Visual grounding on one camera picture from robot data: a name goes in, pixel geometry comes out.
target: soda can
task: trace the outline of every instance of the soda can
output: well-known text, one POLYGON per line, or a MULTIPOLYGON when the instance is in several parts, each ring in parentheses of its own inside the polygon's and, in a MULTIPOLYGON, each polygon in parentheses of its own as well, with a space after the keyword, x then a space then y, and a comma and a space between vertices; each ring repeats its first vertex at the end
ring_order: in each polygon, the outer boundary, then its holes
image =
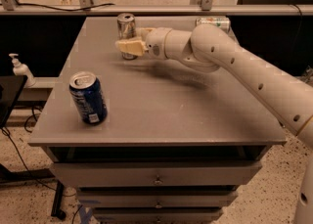
MULTIPOLYGON (((118 37, 120 40, 136 37, 135 17, 129 13, 123 13, 117 17, 118 37)), ((134 60, 137 56, 121 53, 125 60, 134 60)))
POLYGON ((89 71, 74 74, 69 80, 69 92, 82 120, 94 124, 108 114, 101 85, 96 75, 89 71))
POLYGON ((221 28, 226 33, 228 33, 231 28, 231 21, 226 17, 205 17, 198 18, 196 20, 196 25, 206 23, 214 24, 217 27, 221 28))

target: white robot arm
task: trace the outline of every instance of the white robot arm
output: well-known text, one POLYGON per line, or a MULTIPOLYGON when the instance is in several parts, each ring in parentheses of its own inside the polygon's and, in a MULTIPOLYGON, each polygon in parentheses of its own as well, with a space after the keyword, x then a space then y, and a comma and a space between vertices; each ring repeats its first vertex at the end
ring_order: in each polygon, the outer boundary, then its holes
MULTIPOLYGON (((313 88, 242 48, 213 24, 192 32, 150 29, 145 42, 117 43, 122 52, 173 59, 198 71, 224 67, 299 140, 313 149, 313 88)), ((313 158, 307 168, 295 215, 296 224, 313 223, 313 158)))

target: white plastic bottle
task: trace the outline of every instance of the white plastic bottle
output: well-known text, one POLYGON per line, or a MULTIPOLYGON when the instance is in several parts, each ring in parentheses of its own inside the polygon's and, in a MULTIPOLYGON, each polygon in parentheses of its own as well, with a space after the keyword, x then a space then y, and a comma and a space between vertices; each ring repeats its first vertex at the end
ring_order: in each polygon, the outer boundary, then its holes
POLYGON ((13 73, 15 75, 26 75, 27 76, 27 82, 24 87, 31 87, 33 84, 35 84, 36 79, 33 77, 31 71, 29 70, 28 66, 25 64, 22 64, 19 59, 16 58, 18 54, 9 54, 9 56, 12 58, 13 63, 13 73))

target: blue soda can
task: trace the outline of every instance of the blue soda can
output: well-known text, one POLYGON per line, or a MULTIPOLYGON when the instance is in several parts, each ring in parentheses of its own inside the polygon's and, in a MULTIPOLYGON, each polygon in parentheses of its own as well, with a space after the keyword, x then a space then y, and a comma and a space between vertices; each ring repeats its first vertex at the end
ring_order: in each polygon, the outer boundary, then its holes
POLYGON ((108 114, 101 85, 96 75, 80 71, 69 80, 69 92, 82 120, 94 124, 104 120, 108 114))

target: speckled floor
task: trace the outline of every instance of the speckled floor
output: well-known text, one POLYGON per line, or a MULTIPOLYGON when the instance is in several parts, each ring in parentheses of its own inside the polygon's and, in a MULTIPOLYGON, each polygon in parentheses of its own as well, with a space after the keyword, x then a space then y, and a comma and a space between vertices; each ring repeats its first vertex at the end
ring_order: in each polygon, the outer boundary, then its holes
MULTIPOLYGON (((23 125, 9 126, 12 139, 18 146, 29 169, 49 167, 51 160, 40 148, 27 144, 30 134, 23 125)), ((292 223, 299 187, 311 151, 288 132, 284 146, 273 147, 263 158, 263 168, 245 186, 238 190, 239 196, 214 224, 286 224, 292 223)), ((24 167, 7 137, 0 134, 0 163, 11 171, 22 171, 24 167)), ((50 187, 56 181, 46 180, 50 187)), ((74 189, 65 190, 72 195, 74 189)), ((0 185, 1 224, 72 223, 79 202, 76 197, 63 197, 62 210, 67 214, 64 221, 51 217, 54 191, 37 183, 0 185)), ((93 217, 77 214, 73 223, 98 223, 93 217)))

